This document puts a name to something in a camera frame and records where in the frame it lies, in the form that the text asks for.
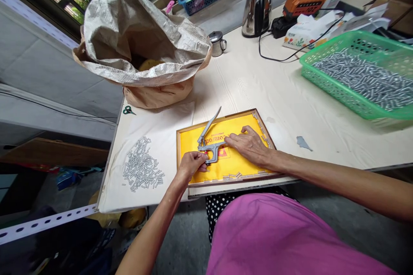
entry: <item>black and white polka dot fabric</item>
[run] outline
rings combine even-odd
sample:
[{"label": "black and white polka dot fabric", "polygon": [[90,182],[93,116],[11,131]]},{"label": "black and white polka dot fabric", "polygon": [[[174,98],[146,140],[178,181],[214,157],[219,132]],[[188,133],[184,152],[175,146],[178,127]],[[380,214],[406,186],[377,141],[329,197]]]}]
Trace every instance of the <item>black and white polka dot fabric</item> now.
[{"label": "black and white polka dot fabric", "polygon": [[208,223],[210,225],[209,238],[210,238],[211,243],[212,243],[212,235],[214,234],[216,221],[218,220],[218,217],[220,216],[224,208],[229,203],[231,203],[231,201],[235,200],[237,197],[242,196],[244,194],[249,194],[249,193],[275,193],[275,194],[286,196],[288,198],[291,198],[297,201],[296,199],[292,198],[288,193],[286,193],[284,190],[276,186],[262,188],[262,189],[244,190],[244,191],[222,193],[222,194],[213,195],[213,196],[206,196],[205,197],[206,215],[208,216]]}]

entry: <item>green scissors handle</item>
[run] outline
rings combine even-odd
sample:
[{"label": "green scissors handle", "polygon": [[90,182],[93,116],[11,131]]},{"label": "green scissors handle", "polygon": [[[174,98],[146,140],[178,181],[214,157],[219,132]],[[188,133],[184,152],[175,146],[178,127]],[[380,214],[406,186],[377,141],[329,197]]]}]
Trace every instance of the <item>green scissors handle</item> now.
[{"label": "green scissors handle", "polygon": [[127,115],[127,114],[133,114],[133,115],[136,115],[134,112],[132,112],[132,108],[128,105],[128,106],[125,106],[125,109],[123,110],[123,113],[125,114],[125,115]]}]

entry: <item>power cord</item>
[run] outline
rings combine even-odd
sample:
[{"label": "power cord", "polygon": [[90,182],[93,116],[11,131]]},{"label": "power cord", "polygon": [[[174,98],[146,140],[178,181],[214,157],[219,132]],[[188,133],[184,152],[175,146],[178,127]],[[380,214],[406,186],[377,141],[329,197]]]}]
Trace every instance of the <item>power cord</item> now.
[{"label": "power cord", "polygon": [[49,106],[47,106],[47,105],[38,103],[38,102],[36,102],[36,101],[32,101],[32,100],[25,99],[25,98],[22,98],[22,97],[19,97],[19,96],[16,96],[16,95],[12,95],[12,94],[7,93],[7,92],[0,92],[0,93],[1,93],[1,94],[4,94],[4,95],[9,95],[9,96],[12,96],[12,97],[15,97],[15,98],[19,98],[19,99],[22,99],[22,100],[24,100],[24,101],[28,101],[28,102],[31,102],[31,103],[35,103],[35,104],[41,105],[41,106],[43,106],[43,107],[47,107],[48,109],[54,110],[54,111],[56,111],[56,112],[59,112],[59,113],[62,113],[62,114],[66,114],[66,115],[70,115],[70,116],[86,117],[86,118],[102,118],[102,119],[116,118],[116,119],[117,119],[117,117],[98,117],[98,116],[83,116],[83,115],[69,114],[69,113],[65,113],[65,112],[62,112],[62,111],[60,111],[60,110],[54,109],[53,107],[49,107]]},{"label": "power cord", "polygon": [[[320,10],[337,10],[337,11],[341,11],[343,12],[343,16],[340,17],[338,20],[336,20],[327,30],[326,32],[324,32],[318,39],[316,39],[314,42],[312,42],[311,44],[317,42],[319,39],[321,39],[327,32],[330,31],[331,28],[333,28],[339,21],[341,21],[345,15],[345,11],[341,10],[341,9],[320,9]],[[274,58],[269,58],[269,57],[265,57],[261,54],[261,35],[259,36],[259,40],[258,40],[258,51],[259,51],[259,55],[261,57],[263,57],[264,59],[268,59],[268,60],[273,60],[273,61],[278,61],[278,62],[283,62],[286,61],[288,59],[290,59],[291,57],[295,56],[298,52],[302,51],[304,48],[306,48],[307,46],[309,46],[310,44],[303,46],[302,48],[300,48],[299,50],[297,50],[294,54],[292,54],[290,57],[285,58],[284,60],[280,60],[280,59],[274,59]]]}]

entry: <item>metal press tool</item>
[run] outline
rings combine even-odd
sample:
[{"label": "metal press tool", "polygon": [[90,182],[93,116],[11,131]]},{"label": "metal press tool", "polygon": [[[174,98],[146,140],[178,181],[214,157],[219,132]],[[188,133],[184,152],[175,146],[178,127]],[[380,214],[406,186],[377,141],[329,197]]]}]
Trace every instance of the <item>metal press tool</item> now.
[{"label": "metal press tool", "polygon": [[211,145],[207,145],[205,143],[205,135],[207,134],[212,122],[218,116],[220,111],[221,107],[219,107],[218,112],[216,112],[215,116],[207,123],[205,129],[202,131],[200,137],[198,138],[198,151],[205,153],[207,153],[207,151],[212,151],[212,159],[205,161],[206,165],[210,165],[211,163],[215,163],[218,161],[218,149],[221,145],[225,144],[225,142],[219,142]]}]

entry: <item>green mesh basket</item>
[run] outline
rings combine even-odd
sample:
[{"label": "green mesh basket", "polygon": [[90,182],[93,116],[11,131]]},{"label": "green mesh basket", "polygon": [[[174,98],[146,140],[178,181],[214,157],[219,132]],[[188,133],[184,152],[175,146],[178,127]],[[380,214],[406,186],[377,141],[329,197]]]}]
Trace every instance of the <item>green mesh basket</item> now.
[{"label": "green mesh basket", "polygon": [[413,78],[413,48],[365,31],[350,31],[312,49],[300,58],[301,74],[364,119],[413,119],[413,104],[387,111],[339,81],[313,67],[313,63],[348,48],[350,55],[375,61],[377,66]]}]

